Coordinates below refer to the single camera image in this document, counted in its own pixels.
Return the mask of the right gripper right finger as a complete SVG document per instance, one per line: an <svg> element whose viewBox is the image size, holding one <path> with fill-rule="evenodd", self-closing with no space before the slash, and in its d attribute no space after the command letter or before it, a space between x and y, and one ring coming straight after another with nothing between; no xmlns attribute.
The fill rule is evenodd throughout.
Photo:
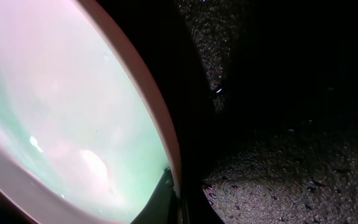
<svg viewBox="0 0 358 224"><path fill-rule="evenodd" d="M181 209L184 224L223 224L199 185L183 188Z"/></svg>

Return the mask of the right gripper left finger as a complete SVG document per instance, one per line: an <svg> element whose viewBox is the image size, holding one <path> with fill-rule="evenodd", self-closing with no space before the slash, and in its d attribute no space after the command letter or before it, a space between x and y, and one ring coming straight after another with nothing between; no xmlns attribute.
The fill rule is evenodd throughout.
<svg viewBox="0 0 358 224"><path fill-rule="evenodd" d="M165 169L144 209L131 224L177 224L178 201L171 170Z"/></svg>

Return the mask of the white plate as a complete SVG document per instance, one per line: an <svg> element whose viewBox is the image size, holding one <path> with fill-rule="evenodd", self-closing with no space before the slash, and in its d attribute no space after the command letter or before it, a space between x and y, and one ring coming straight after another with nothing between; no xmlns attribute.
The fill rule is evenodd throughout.
<svg viewBox="0 0 358 224"><path fill-rule="evenodd" d="M180 148L146 64L96 1L0 0L0 193L37 223L131 223Z"/></svg>

